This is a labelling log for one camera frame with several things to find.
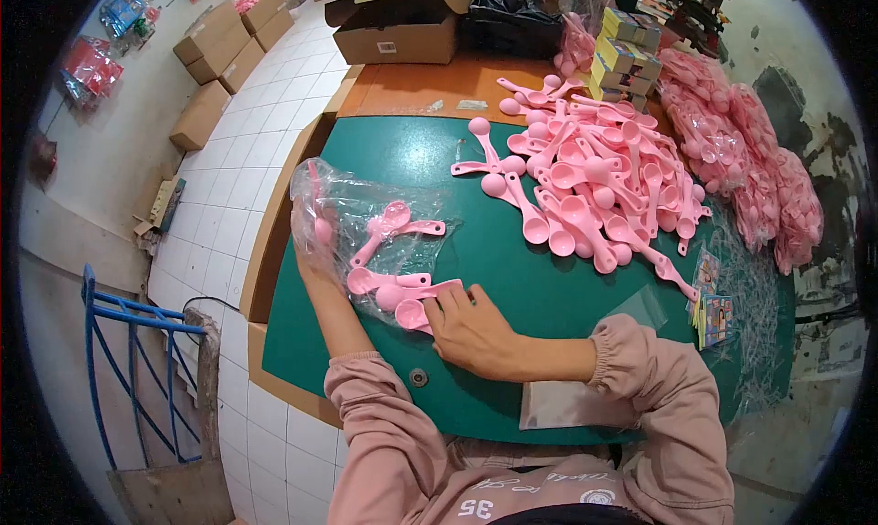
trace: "clear plastic bag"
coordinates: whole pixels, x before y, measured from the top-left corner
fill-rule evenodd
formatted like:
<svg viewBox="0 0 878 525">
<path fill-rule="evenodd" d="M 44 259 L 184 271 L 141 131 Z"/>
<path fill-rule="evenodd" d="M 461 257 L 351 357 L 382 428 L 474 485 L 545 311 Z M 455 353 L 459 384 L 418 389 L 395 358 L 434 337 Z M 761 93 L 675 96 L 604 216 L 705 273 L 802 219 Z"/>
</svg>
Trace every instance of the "clear plastic bag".
<svg viewBox="0 0 878 525">
<path fill-rule="evenodd" d="M 360 266 L 380 275 L 432 275 L 442 245 L 460 225 L 459 215 L 447 206 L 448 197 L 443 190 L 360 180 L 313 157 L 302 161 L 290 181 L 290 198 L 297 202 L 291 219 L 293 243 L 297 252 L 324 259 L 359 311 L 396 326 L 393 312 L 381 310 L 374 290 L 350 291 L 347 280 L 355 267 L 352 261 L 369 241 L 369 222 L 374 228 L 379 222 L 375 219 L 384 215 L 389 204 L 402 202 L 410 211 L 410 222 L 442 222 L 444 235 L 385 232 L 374 254 Z"/>
</svg>

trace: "green table mat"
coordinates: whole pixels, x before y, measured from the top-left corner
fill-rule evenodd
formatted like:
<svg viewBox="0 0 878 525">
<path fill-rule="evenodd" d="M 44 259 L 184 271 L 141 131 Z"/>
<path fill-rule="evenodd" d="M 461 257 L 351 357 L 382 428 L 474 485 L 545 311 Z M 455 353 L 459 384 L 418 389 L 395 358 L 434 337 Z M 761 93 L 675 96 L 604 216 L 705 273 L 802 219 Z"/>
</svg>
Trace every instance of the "green table mat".
<svg viewBox="0 0 878 525">
<path fill-rule="evenodd" d="M 591 261 L 557 257 L 547 245 L 526 243 L 521 235 L 521 213 L 486 196 L 479 185 L 480 176 L 452 177 L 453 162 L 484 161 L 467 123 L 450 118 L 341 118 L 321 157 L 363 180 L 448 190 L 463 223 L 445 241 L 436 261 L 434 283 L 461 278 L 465 286 L 481 284 L 516 332 L 542 338 L 586 337 L 609 311 L 650 285 L 667 317 L 658 335 L 695 343 L 686 298 L 676 285 L 656 278 L 642 256 L 635 254 L 628 266 L 601 276 Z M 491 141 L 500 157 L 509 154 L 507 138 L 520 132 L 520 126 L 491 125 Z M 460 146 L 458 158 L 455 149 L 460 139 L 466 139 L 466 144 Z M 533 199 L 534 182 L 529 177 L 522 182 L 526 195 Z M 702 220 L 689 246 L 693 250 L 685 257 L 676 251 L 676 236 L 661 231 L 653 247 L 671 258 L 684 279 L 691 279 L 700 241 L 708 239 L 712 231 L 711 221 Z M 782 392 L 788 387 L 792 365 L 793 298 L 791 278 L 782 278 L 777 338 L 778 355 L 783 358 L 774 374 L 775 387 Z M 376 349 L 410 389 L 414 403 L 442 432 L 504 442 L 582 445 L 625 442 L 639 436 L 639 432 L 595 427 L 521 431 L 521 385 L 485 380 L 446 364 L 435 355 L 432 338 L 424 333 L 408 333 L 367 316 L 361 319 Z M 737 351 L 727 353 L 739 355 Z M 717 379 L 720 418 L 728 423 L 740 403 L 736 394 L 739 357 L 719 361 L 709 353 L 702 355 Z M 328 359 L 290 241 L 269 315 L 262 368 L 322 396 Z M 426 386 L 415 388 L 408 382 L 408 373 L 414 368 L 428 374 Z"/>
</svg>

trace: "wall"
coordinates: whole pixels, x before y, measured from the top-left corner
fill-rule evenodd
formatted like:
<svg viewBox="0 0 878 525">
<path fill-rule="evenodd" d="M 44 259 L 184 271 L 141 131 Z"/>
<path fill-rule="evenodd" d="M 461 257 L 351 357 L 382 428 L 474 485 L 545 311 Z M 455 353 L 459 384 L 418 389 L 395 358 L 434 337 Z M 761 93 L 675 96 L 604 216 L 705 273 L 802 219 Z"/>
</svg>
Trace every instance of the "wall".
<svg viewBox="0 0 878 525">
<path fill-rule="evenodd" d="M 22 199 L 21 302 L 28 350 L 65 449 L 116 523 L 128 520 L 107 482 L 109 463 L 91 409 L 79 277 L 89 262 L 105 290 L 121 290 L 128 298 L 142 290 L 149 261 L 131 243 L 136 223 L 132 215 L 148 213 L 158 190 L 159 165 L 179 164 L 182 154 L 170 145 L 168 132 L 198 86 L 171 48 L 198 14 L 222 1 L 156 0 L 161 6 L 156 33 L 143 49 L 120 60 L 125 73 L 114 95 L 96 113 L 84 116 L 51 88 L 37 119 L 39 129 L 58 143 L 58 168 L 45 191 L 26 182 Z M 104 37 L 96 13 L 82 33 Z M 125 326 L 107 321 L 102 329 L 126 371 Z M 162 337 L 145 331 L 141 341 L 163 380 Z M 142 467 L 130 401 L 99 349 L 96 355 L 104 423 L 117 464 L 120 469 Z M 137 374 L 144 406 L 168 433 L 167 404 L 144 363 L 138 363 Z M 195 428 L 192 400 L 179 378 L 176 383 L 175 399 Z M 145 423 L 143 432 L 155 464 L 172 464 L 173 456 Z M 184 455 L 198 453 L 187 433 L 178 435 Z"/>
</svg>

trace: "white tile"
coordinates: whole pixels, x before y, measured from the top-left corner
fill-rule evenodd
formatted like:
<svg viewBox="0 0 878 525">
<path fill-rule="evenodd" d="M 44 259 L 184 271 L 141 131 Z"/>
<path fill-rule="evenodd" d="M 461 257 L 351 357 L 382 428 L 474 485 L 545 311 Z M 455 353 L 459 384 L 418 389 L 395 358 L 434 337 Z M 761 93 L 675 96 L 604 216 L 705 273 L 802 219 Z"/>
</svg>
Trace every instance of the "white tile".
<svg viewBox="0 0 878 525">
<path fill-rule="evenodd" d="M 234 257 L 211 251 L 207 271 L 204 272 L 204 287 L 201 289 L 204 296 L 224 299 L 228 293 L 229 281 L 232 279 L 233 267 L 235 267 Z"/>
<path fill-rule="evenodd" d="M 222 400 L 219 403 L 217 415 L 219 417 L 219 439 L 246 455 L 247 419 Z"/>
<path fill-rule="evenodd" d="M 271 79 L 278 73 L 280 70 L 279 64 L 274 65 L 263 65 L 260 64 L 257 66 L 253 73 L 250 74 L 250 77 L 242 85 L 243 89 L 249 89 L 250 87 L 257 87 L 259 85 L 264 85 L 265 83 L 271 82 Z"/>
<path fill-rule="evenodd" d="M 286 512 L 286 483 L 252 460 L 250 461 L 250 487 L 259 498 L 269 501 Z"/>
<path fill-rule="evenodd" d="M 271 198 L 271 192 L 274 190 L 275 184 L 278 182 L 280 171 L 280 168 L 269 168 L 265 173 L 265 178 L 262 179 L 262 185 L 257 192 L 257 198 L 253 201 L 252 209 L 254 211 L 265 211 L 265 208 L 269 204 L 269 199 Z"/>
<path fill-rule="evenodd" d="M 280 97 L 286 91 L 287 85 L 290 84 L 290 77 L 278 77 L 275 75 L 275 81 L 265 85 L 265 92 L 262 93 L 257 106 L 267 106 L 270 103 L 280 102 Z"/>
<path fill-rule="evenodd" d="M 247 419 L 280 439 L 286 437 L 286 411 L 290 407 L 254 383 L 247 392 Z"/>
<path fill-rule="evenodd" d="M 308 96 L 308 92 L 311 91 L 311 88 L 314 86 L 314 83 L 317 81 L 318 74 L 314 75 L 300 75 L 292 80 L 290 86 L 286 88 L 286 92 L 284 92 L 281 100 L 286 102 L 287 100 L 301 100 Z"/>
<path fill-rule="evenodd" d="M 299 137 L 299 133 L 301 133 L 301 131 L 287 131 L 284 133 L 284 137 L 280 140 L 278 150 L 275 152 L 274 157 L 271 158 L 270 167 L 283 167 L 286 164 L 286 158 L 289 157 L 292 145 L 296 143 L 296 138 Z"/>
<path fill-rule="evenodd" d="M 265 124 L 265 120 L 269 118 L 272 109 L 274 109 L 274 106 L 269 104 L 250 110 L 250 117 L 247 118 L 247 122 L 241 127 L 240 134 L 261 132 L 262 126 Z"/>
<path fill-rule="evenodd" d="M 250 252 L 253 250 L 253 244 L 257 241 L 260 223 L 262 223 L 262 213 L 250 212 L 250 216 L 247 217 L 247 225 L 244 226 L 244 234 L 241 235 L 241 245 L 238 245 L 238 258 L 250 260 Z"/>
<path fill-rule="evenodd" d="M 244 121 L 247 120 L 247 116 L 249 115 L 249 110 L 224 113 L 223 116 L 219 118 L 219 123 L 214 127 L 214 132 L 211 134 L 210 140 L 238 136 L 241 126 L 244 124 Z"/>
<path fill-rule="evenodd" d="M 249 110 L 259 104 L 262 93 L 265 92 L 266 85 L 258 87 L 250 87 L 249 89 L 241 89 L 238 94 L 232 97 L 232 102 L 225 108 L 225 113 L 240 112 L 241 110 Z"/>
<path fill-rule="evenodd" d="M 182 189 L 180 201 L 190 203 L 207 203 L 207 196 L 211 195 L 214 181 L 217 179 L 219 170 L 193 170 L 186 174 L 186 185 Z"/>
<path fill-rule="evenodd" d="M 339 430 L 306 412 L 288 406 L 286 414 L 286 443 L 335 464 L 335 450 Z"/>
<path fill-rule="evenodd" d="M 258 495 L 253 496 L 253 506 L 257 510 L 257 525 L 290 525 L 290 517 L 284 509 Z"/>
<path fill-rule="evenodd" d="M 301 100 L 292 100 L 291 102 L 280 102 L 275 104 L 274 110 L 271 111 L 268 120 L 262 129 L 268 133 L 269 131 L 285 131 L 290 122 L 296 117 L 296 112 L 302 105 Z"/>
<path fill-rule="evenodd" d="M 275 75 L 275 80 L 292 79 L 293 77 L 295 77 L 296 75 L 299 74 L 299 70 L 301 70 L 302 66 L 304 66 L 304 65 L 305 65 L 304 58 L 291 59 L 291 60 L 286 61 L 284 63 L 284 66 L 282 68 L 280 68 L 280 71 L 278 71 L 278 74 Z"/>
<path fill-rule="evenodd" d="M 331 98 L 331 96 L 324 96 L 321 98 L 308 98 L 303 101 L 302 107 L 296 112 L 296 117 L 292 119 L 290 126 L 288 127 L 289 130 L 304 129 L 307 127 L 314 118 L 323 112 L 323 109 L 327 107 Z"/>
<path fill-rule="evenodd" d="M 249 262 L 235 258 L 235 267 L 232 269 L 232 282 L 228 286 L 228 294 L 225 301 L 234 307 L 241 302 L 241 289 L 244 287 L 244 277 L 247 275 Z"/>
<path fill-rule="evenodd" d="M 219 441 L 219 453 L 222 455 L 222 469 L 225 473 L 240 481 L 243 486 L 249 488 L 250 470 L 247 463 L 247 455 L 241 453 L 239 450 L 236 450 L 222 440 Z"/>
<path fill-rule="evenodd" d="M 258 137 L 258 134 L 246 134 L 235 138 L 235 144 L 233 144 L 231 149 L 228 150 L 222 168 L 243 167 L 244 162 L 247 160 L 247 154 L 253 149 L 253 145 L 256 143 Z"/>
<path fill-rule="evenodd" d="M 332 499 L 335 465 L 287 443 L 286 482 L 328 502 Z"/>
<path fill-rule="evenodd" d="M 344 436 L 344 430 L 338 433 L 338 444 L 335 445 L 335 465 L 342 467 L 348 465 L 348 440 Z"/>
<path fill-rule="evenodd" d="M 221 168 L 211 194 L 207 196 L 207 204 L 215 207 L 224 207 L 228 197 L 232 195 L 235 182 L 238 180 L 239 168 Z"/>
<path fill-rule="evenodd" d="M 247 421 L 247 458 L 262 466 L 272 475 L 286 478 L 285 455 L 286 443 L 283 439 L 268 433 L 253 421 Z"/>
<path fill-rule="evenodd" d="M 248 216 L 249 212 L 241 209 L 225 209 L 219 223 L 217 236 L 214 239 L 213 249 L 228 256 L 235 256 L 238 252 L 238 246 L 241 245 L 241 235 L 244 234 L 244 226 L 247 225 Z"/>
<path fill-rule="evenodd" d="M 335 92 L 338 91 L 339 85 L 342 84 L 342 80 L 346 73 L 346 71 L 322 73 L 321 76 L 317 78 L 317 82 L 314 83 L 311 91 L 308 92 L 308 97 L 316 98 L 318 96 L 333 96 Z"/>
<path fill-rule="evenodd" d="M 247 521 L 247 525 L 257 525 L 257 512 L 253 508 L 253 494 L 247 486 L 229 474 L 225 475 L 228 497 L 232 500 L 235 517 Z"/>
<path fill-rule="evenodd" d="M 201 291 L 201 287 L 204 285 L 204 272 L 207 271 L 207 262 L 210 258 L 210 247 L 192 245 L 192 249 L 189 251 L 189 261 L 186 263 L 186 273 L 181 281 L 191 288 Z"/>
<path fill-rule="evenodd" d="M 344 59 L 342 53 L 335 53 L 323 71 L 347 71 L 348 68 L 350 68 L 350 66 L 348 65 L 348 61 Z"/>
<path fill-rule="evenodd" d="M 192 241 L 195 239 L 195 232 L 198 231 L 202 212 L 204 212 L 203 204 L 180 203 L 174 212 L 168 233 L 184 241 Z"/>
<path fill-rule="evenodd" d="M 292 485 L 286 486 L 287 508 L 290 521 L 296 525 L 325 525 L 329 517 L 329 503 Z"/>
<path fill-rule="evenodd" d="M 235 310 L 226 309 L 223 315 L 219 354 L 247 369 L 247 320 Z"/>
<path fill-rule="evenodd" d="M 193 243 L 208 247 L 214 246 L 214 239 L 216 239 L 217 230 L 220 229 L 220 222 L 222 222 L 223 211 L 222 207 L 205 206 Z"/>
<path fill-rule="evenodd" d="M 219 390 L 217 397 L 237 412 L 247 415 L 247 370 L 219 356 Z"/>
<path fill-rule="evenodd" d="M 301 70 L 299 70 L 299 75 L 320 73 L 326 68 L 327 64 L 336 52 L 337 51 L 323 52 L 322 54 L 315 54 L 312 57 L 308 58 L 308 60 L 305 62 L 305 65 L 302 66 Z"/>
<path fill-rule="evenodd" d="M 242 168 L 235 189 L 232 190 L 232 195 L 225 206 L 247 210 L 252 208 L 266 170 L 266 168 Z"/>
<path fill-rule="evenodd" d="M 244 167 L 268 167 L 283 137 L 284 131 L 259 134 L 256 144 L 250 149 L 250 154 L 244 162 Z"/>
</svg>

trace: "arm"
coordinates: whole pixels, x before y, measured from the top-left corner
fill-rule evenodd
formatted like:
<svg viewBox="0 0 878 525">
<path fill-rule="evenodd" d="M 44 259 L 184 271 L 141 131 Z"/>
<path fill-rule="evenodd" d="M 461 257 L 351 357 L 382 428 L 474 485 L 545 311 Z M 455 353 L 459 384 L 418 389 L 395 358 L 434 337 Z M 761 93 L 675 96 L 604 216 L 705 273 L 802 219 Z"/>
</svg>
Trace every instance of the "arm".
<svg viewBox="0 0 878 525">
<path fill-rule="evenodd" d="M 694 346 L 659 339 L 628 315 L 605 319 L 584 340 L 524 337 L 478 285 L 436 300 L 424 307 L 443 359 L 491 379 L 578 380 L 631 400 L 647 441 L 625 488 L 644 512 L 668 525 L 732 522 L 717 384 Z"/>
</svg>

